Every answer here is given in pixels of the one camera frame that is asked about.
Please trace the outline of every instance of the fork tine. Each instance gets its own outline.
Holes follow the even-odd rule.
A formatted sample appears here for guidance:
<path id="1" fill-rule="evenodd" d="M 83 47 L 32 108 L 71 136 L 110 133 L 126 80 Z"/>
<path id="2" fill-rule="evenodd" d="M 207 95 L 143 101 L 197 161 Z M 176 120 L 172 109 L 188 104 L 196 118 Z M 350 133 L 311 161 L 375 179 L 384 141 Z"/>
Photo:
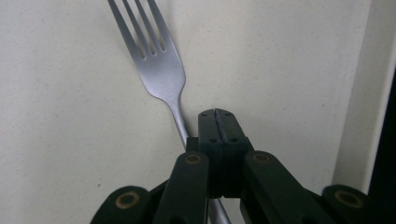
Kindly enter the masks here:
<path id="1" fill-rule="evenodd" d="M 145 51 L 146 55 L 150 54 L 151 51 L 149 49 L 148 41 L 146 40 L 145 36 L 143 35 L 142 29 L 140 29 L 139 23 L 137 23 L 136 17 L 129 6 L 127 0 L 122 0 L 123 4 L 125 5 L 126 11 L 128 12 L 129 18 L 131 19 L 132 25 L 134 26 L 134 30 L 136 31 L 137 37 L 140 40 L 140 44 Z"/>
<path id="2" fill-rule="evenodd" d="M 161 37 L 163 38 L 165 48 L 169 48 L 170 46 L 174 45 L 174 43 L 172 41 L 171 35 L 169 34 L 168 28 L 166 27 L 166 23 L 163 20 L 163 16 L 161 15 L 161 12 L 154 0 L 148 0 L 148 5 L 151 8 L 152 16 L 154 17 L 158 30 L 160 31 Z"/>
<path id="3" fill-rule="evenodd" d="M 158 38 L 157 38 L 157 36 L 155 35 L 154 30 L 152 29 L 151 24 L 149 23 L 149 18 L 147 17 L 146 12 L 145 12 L 145 10 L 144 10 L 143 7 L 142 7 L 142 4 L 140 4 L 140 1 L 139 1 L 139 0 L 134 0 L 134 1 L 136 2 L 137 8 L 139 9 L 139 12 L 140 12 L 140 16 L 141 16 L 142 19 L 143 19 L 143 23 L 145 23 L 146 29 L 147 29 L 147 31 L 148 31 L 148 35 L 149 35 L 149 37 L 150 37 L 152 43 L 154 44 L 155 49 L 156 49 L 157 51 L 160 50 L 160 49 L 162 49 L 162 48 L 161 48 L 161 45 L 160 45 L 160 42 L 158 41 Z"/>
<path id="4" fill-rule="evenodd" d="M 110 4 L 111 11 L 113 12 L 117 25 L 120 28 L 122 38 L 124 39 L 125 45 L 128 48 L 129 53 L 131 54 L 133 59 L 138 57 L 141 58 L 139 54 L 139 49 L 137 48 L 136 43 L 134 42 L 134 39 L 132 38 L 132 35 L 129 32 L 128 26 L 126 25 L 124 19 L 122 18 L 116 3 L 114 2 L 114 0 L 108 0 L 108 3 Z"/>

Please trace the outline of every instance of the metal fork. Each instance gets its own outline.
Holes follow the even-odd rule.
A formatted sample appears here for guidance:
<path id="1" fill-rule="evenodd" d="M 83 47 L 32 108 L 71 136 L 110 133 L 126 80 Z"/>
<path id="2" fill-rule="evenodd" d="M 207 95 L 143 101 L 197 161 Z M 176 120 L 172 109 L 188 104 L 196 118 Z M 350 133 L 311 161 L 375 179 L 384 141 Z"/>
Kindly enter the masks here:
<path id="1" fill-rule="evenodd" d="M 148 5 L 157 24 L 163 45 L 160 43 L 160 39 L 156 36 L 139 0 L 135 0 L 137 9 L 142 17 L 149 39 L 153 45 L 151 48 L 127 0 L 123 0 L 123 4 L 125 5 L 126 11 L 128 12 L 136 32 L 137 39 L 139 40 L 139 48 L 134 42 L 134 39 L 131 36 L 131 33 L 129 32 L 129 29 L 114 0 L 108 0 L 108 3 L 110 4 L 122 37 L 129 53 L 132 56 L 134 65 L 146 86 L 146 89 L 151 95 L 163 100 L 169 106 L 175 119 L 183 146 L 186 147 L 187 138 L 190 134 L 186 123 L 184 122 L 179 105 L 180 94 L 186 81 L 186 77 L 184 75 L 183 65 L 178 57 L 175 44 L 173 43 L 172 37 L 169 34 L 157 4 L 154 0 L 148 0 Z M 212 223 L 231 223 L 219 199 L 209 200 L 209 216 Z"/>

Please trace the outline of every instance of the fork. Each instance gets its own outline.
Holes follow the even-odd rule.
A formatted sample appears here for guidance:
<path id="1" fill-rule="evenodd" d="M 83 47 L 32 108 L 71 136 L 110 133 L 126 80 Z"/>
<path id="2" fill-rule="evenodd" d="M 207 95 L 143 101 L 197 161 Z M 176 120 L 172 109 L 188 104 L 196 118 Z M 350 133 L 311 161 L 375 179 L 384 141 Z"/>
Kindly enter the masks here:
<path id="1" fill-rule="evenodd" d="M 190 137 L 190 134 L 183 119 L 179 104 L 180 94 L 183 90 L 186 77 L 175 44 L 173 43 L 157 4 L 154 0 L 148 0 L 152 16 L 160 33 L 159 38 L 156 36 L 139 0 L 135 0 L 137 9 L 147 29 L 148 37 L 151 40 L 151 48 L 127 0 L 123 0 L 123 4 L 125 5 L 125 9 L 128 12 L 137 39 L 140 43 L 139 48 L 134 42 L 115 1 L 108 0 L 108 3 L 110 4 L 122 37 L 146 89 L 151 95 L 163 100 L 169 106 L 175 119 L 183 147 L 186 147 L 187 138 Z M 209 200 L 209 216 L 212 223 L 231 223 L 219 199 Z"/>

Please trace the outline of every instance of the brass rivet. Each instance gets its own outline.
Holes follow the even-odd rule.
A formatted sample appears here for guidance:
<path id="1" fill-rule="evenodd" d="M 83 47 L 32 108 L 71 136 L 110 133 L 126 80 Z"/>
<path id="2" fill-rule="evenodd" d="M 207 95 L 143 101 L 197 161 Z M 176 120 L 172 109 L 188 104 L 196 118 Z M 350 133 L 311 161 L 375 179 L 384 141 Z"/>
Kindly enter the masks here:
<path id="1" fill-rule="evenodd" d="M 185 162 L 188 164 L 198 164 L 201 162 L 201 157 L 197 155 L 189 155 L 186 157 Z"/>
<path id="2" fill-rule="evenodd" d="M 253 160 L 260 163 L 267 163 L 268 161 L 270 161 L 270 158 L 265 154 L 258 153 L 253 156 Z"/>
<path id="3" fill-rule="evenodd" d="M 353 208 L 361 208 L 363 207 L 363 201 L 361 198 L 356 196 L 355 194 L 351 192 L 347 192 L 344 190 L 337 190 L 334 193 L 335 198 L 339 203 L 342 203 L 343 205 L 353 207 Z"/>
<path id="4" fill-rule="evenodd" d="M 119 209 L 128 209 L 139 203 L 139 195 L 134 191 L 128 191 L 121 194 L 116 200 L 116 206 Z"/>

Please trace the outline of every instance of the black plastic part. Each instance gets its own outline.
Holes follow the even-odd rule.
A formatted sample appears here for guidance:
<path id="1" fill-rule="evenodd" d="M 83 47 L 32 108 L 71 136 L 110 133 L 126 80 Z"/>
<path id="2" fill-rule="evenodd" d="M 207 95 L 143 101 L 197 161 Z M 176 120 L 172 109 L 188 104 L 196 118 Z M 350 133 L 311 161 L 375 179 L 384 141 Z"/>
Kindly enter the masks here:
<path id="1" fill-rule="evenodd" d="M 337 223 L 394 223 L 375 208 L 367 195 L 356 189 L 343 185 L 329 186 L 323 190 L 322 199 Z"/>
<path id="2" fill-rule="evenodd" d="M 269 223 L 335 223 L 273 155 L 249 152 L 244 174 Z"/>
<path id="3" fill-rule="evenodd" d="M 268 219 L 249 186 L 245 186 L 239 204 L 246 224 L 267 224 Z"/>
<path id="4" fill-rule="evenodd" d="M 111 193 L 92 219 L 91 224 L 150 223 L 149 193 L 139 187 L 124 187 Z"/>
<path id="5" fill-rule="evenodd" d="M 239 198 L 243 186 L 243 158 L 252 146 L 235 116 L 211 109 L 198 116 L 199 151 L 210 160 L 210 198 Z"/>
<path id="6" fill-rule="evenodd" d="M 168 180 L 164 181 L 161 185 L 155 187 L 148 193 L 150 197 L 150 207 L 153 214 L 157 212 L 158 204 L 160 204 L 161 197 L 163 196 L 163 192 L 165 191 L 167 184 Z"/>
<path id="7" fill-rule="evenodd" d="M 198 151 L 198 138 L 197 137 L 188 137 L 186 143 L 186 151 Z"/>
<path id="8" fill-rule="evenodd" d="M 177 158 L 153 223 L 206 223 L 209 159 L 200 152 Z"/>
<path id="9" fill-rule="evenodd" d="M 396 223 L 396 73 L 375 158 L 369 196 Z"/>

